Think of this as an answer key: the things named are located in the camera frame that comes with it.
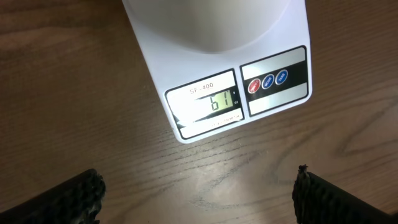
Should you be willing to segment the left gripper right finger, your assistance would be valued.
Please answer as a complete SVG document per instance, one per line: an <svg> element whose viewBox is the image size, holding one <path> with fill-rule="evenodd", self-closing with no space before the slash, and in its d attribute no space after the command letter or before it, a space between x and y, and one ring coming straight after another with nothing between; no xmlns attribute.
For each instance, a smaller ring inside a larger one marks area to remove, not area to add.
<svg viewBox="0 0 398 224"><path fill-rule="evenodd" d="M292 200L296 222L301 224L396 224L389 215L321 177L298 167Z"/></svg>

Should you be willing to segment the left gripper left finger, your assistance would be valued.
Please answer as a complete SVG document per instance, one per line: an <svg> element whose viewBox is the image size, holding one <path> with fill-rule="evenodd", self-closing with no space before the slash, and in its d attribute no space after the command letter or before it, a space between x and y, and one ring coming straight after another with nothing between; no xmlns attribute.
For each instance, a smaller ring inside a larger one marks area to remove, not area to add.
<svg viewBox="0 0 398 224"><path fill-rule="evenodd" d="M106 193L103 176L88 169L42 194L1 212L8 224L97 224Z"/></svg>

